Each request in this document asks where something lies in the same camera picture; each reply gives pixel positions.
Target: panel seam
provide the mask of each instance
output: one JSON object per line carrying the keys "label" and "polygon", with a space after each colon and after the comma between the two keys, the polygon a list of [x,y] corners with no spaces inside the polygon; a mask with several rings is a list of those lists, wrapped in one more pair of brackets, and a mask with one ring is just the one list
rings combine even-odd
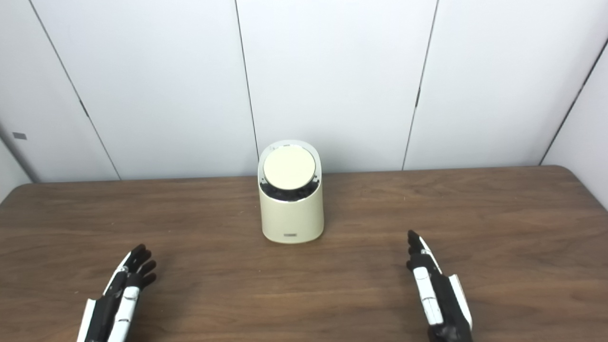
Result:
{"label": "panel seam", "polygon": [[122,180],[122,178],[120,177],[120,174],[118,173],[118,170],[116,169],[116,165],[114,165],[114,161],[112,160],[112,158],[110,157],[110,154],[108,153],[108,149],[106,148],[106,145],[103,143],[101,136],[99,136],[97,127],[95,127],[93,120],[91,120],[89,112],[86,110],[85,105],[82,102],[82,99],[80,98],[80,94],[78,93],[78,91],[76,90],[76,87],[74,86],[72,77],[70,77],[69,73],[67,72],[66,66],[65,66],[65,64],[63,64],[63,60],[59,56],[59,52],[57,52],[57,48],[55,47],[55,44],[53,44],[53,41],[50,39],[49,32],[46,30],[46,27],[44,26],[42,19],[40,19],[40,16],[38,14],[38,11],[36,10],[36,7],[32,3],[32,0],[28,0],[28,2],[30,3],[32,10],[34,11],[34,14],[36,15],[36,19],[38,19],[38,22],[40,23],[40,26],[42,27],[42,30],[44,31],[44,34],[45,34],[47,40],[49,40],[50,46],[53,48],[53,51],[55,52],[55,56],[57,56],[57,59],[59,60],[59,64],[61,65],[63,72],[66,74],[67,80],[70,82],[70,85],[72,86],[72,90],[74,90],[74,94],[76,95],[76,98],[78,99],[78,102],[80,103],[80,106],[82,107],[82,110],[85,112],[86,117],[89,119],[89,122],[91,123],[91,126],[93,127],[93,130],[95,131],[95,135],[97,136],[99,143],[102,145],[103,151],[106,153],[108,160],[110,160],[110,164],[112,165],[112,168],[114,169],[114,172],[116,173],[116,177],[118,177],[119,180]]}
{"label": "panel seam", "polygon": [[549,143],[549,146],[547,147],[547,150],[545,151],[545,154],[542,155],[541,161],[538,163],[539,166],[542,165],[542,163],[545,161],[545,158],[547,157],[547,154],[549,154],[549,150],[551,150],[551,146],[553,146],[553,143],[555,142],[555,139],[557,139],[557,137],[559,135],[559,132],[562,130],[562,127],[564,126],[564,123],[568,119],[568,116],[570,115],[570,112],[572,112],[572,108],[574,108],[574,105],[575,105],[576,101],[578,100],[578,97],[581,95],[583,88],[585,88],[585,85],[587,84],[587,81],[589,81],[589,77],[591,77],[591,73],[595,69],[595,66],[598,64],[598,61],[599,61],[600,57],[602,57],[602,54],[604,53],[604,50],[606,50],[606,45],[607,44],[608,44],[608,39],[604,42],[604,46],[602,46],[601,50],[599,51],[599,54],[598,54],[597,58],[595,58],[595,61],[593,62],[593,65],[591,66],[591,69],[589,70],[589,73],[587,73],[587,77],[585,77],[585,80],[583,81],[581,87],[578,89],[578,92],[576,93],[576,96],[575,96],[574,100],[570,104],[570,107],[566,111],[566,114],[565,114],[562,122],[559,124],[559,127],[558,127],[557,131],[555,132],[555,135],[553,136],[553,139],[551,139],[551,142]]}
{"label": "panel seam", "polygon": [[251,113],[251,125],[254,129],[255,155],[260,162],[260,148],[258,147],[258,136],[255,131],[254,108],[251,104],[251,90],[249,89],[249,75],[247,74],[247,62],[245,61],[245,47],[243,45],[243,34],[241,32],[241,18],[238,14],[237,0],[234,0],[234,8],[237,11],[238,37],[241,41],[241,53],[243,54],[243,68],[245,70],[245,82],[247,83],[247,99],[249,100],[249,112]]}
{"label": "panel seam", "polygon": [[405,168],[406,168],[407,151],[410,147],[410,140],[412,139],[412,130],[414,127],[414,119],[416,118],[416,110],[418,109],[418,101],[420,99],[422,81],[424,78],[424,71],[426,70],[426,62],[427,62],[427,59],[429,58],[430,42],[431,42],[431,39],[433,38],[433,30],[435,28],[435,19],[437,18],[437,8],[439,8],[439,1],[440,0],[437,0],[437,2],[435,3],[435,11],[433,12],[433,21],[431,22],[431,25],[430,25],[429,42],[426,45],[426,51],[424,53],[424,62],[422,64],[422,72],[420,73],[420,82],[418,83],[418,93],[416,94],[416,103],[414,104],[412,120],[410,121],[410,130],[407,134],[406,151],[403,154],[403,163],[401,164],[402,171],[405,170]]}

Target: white wall panel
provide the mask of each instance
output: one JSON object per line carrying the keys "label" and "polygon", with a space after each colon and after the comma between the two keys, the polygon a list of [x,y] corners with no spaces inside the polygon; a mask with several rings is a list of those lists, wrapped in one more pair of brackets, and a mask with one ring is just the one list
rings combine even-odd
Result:
{"label": "white wall panel", "polygon": [[123,179],[255,173],[233,1],[33,3]]}
{"label": "white wall panel", "polygon": [[435,1],[237,0],[259,149],[327,172],[401,169]]}
{"label": "white wall panel", "polygon": [[25,183],[30,183],[30,178],[0,140],[0,203],[14,188]]}
{"label": "white wall panel", "polygon": [[593,69],[543,165],[570,169],[608,208],[608,52]]}
{"label": "white wall panel", "polygon": [[118,179],[27,0],[0,1],[0,128],[39,181]]}
{"label": "white wall panel", "polygon": [[405,169],[537,165],[606,18],[606,0],[440,1]]}

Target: small label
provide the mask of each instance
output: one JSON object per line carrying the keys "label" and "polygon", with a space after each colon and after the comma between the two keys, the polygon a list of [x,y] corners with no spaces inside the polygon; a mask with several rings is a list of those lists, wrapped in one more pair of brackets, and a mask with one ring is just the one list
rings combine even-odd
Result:
{"label": "small label", "polygon": [[13,132],[13,138],[27,140],[27,136],[25,133]]}

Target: cream circular lid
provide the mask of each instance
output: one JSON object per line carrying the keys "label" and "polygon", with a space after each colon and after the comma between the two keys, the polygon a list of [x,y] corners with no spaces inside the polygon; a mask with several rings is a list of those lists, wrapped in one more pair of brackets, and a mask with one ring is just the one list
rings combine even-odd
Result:
{"label": "cream circular lid", "polygon": [[316,168],[314,158],[303,147],[281,146],[264,161],[264,175],[273,186],[283,190],[294,190],[308,184]]}

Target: robotic hand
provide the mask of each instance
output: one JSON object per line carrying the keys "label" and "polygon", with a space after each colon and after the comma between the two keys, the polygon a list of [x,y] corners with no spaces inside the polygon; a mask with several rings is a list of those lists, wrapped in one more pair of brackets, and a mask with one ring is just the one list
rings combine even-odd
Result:
{"label": "robotic hand", "polygon": [[424,314],[429,322],[430,342],[473,342],[472,318],[456,274],[446,277],[429,246],[414,231],[407,233],[410,260]]}
{"label": "robotic hand", "polygon": [[139,245],[122,260],[102,297],[86,301],[77,342],[124,342],[139,293],[155,279],[152,252]]}

